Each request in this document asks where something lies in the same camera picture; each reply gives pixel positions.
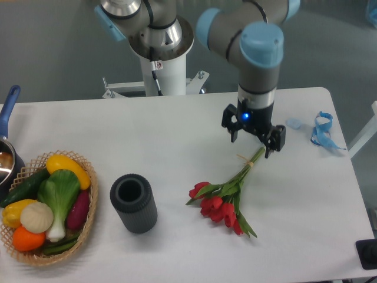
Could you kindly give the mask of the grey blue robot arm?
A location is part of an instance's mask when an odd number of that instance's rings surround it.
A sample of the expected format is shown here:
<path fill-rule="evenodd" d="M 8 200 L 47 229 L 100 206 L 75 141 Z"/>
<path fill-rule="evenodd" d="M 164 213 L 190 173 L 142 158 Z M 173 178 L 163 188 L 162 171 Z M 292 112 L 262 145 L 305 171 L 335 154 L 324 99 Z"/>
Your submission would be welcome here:
<path fill-rule="evenodd" d="M 195 27 L 177 13 L 176 1 L 101 1 L 95 14 L 116 41 L 127 40 L 139 57 L 147 96 L 177 96 L 186 89 L 186 55 L 194 41 L 239 71 L 238 99 L 223 112 L 221 125 L 232 140 L 239 130 L 256 136 L 265 154 L 285 144 L 283 125 L 271 122 L 283 59 L 279 25 L 299 1 L 243 1 L 233 12 L 205 10 Z"/>

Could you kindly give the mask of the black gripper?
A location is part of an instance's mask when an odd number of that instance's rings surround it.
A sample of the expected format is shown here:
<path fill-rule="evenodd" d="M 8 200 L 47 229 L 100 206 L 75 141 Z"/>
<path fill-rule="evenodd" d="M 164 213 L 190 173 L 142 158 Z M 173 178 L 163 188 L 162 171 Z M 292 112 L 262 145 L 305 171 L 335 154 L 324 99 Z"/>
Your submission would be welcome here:
<path fill-rule="evenodd" d="M 274 103 L 256 109 L 248 106 L 247 100 L 239 100 L 237 106 L 229 104 L 224 109 L 221 126 L 227 129 L 232 143 L 236 141 L 239 130 L 257 136 L 265 145 L 264 157 L 268 159 L 271 153 L 281 151 L 286 141 L 286 127 L 274 126 L 271 122 L 273 106 Z"/>

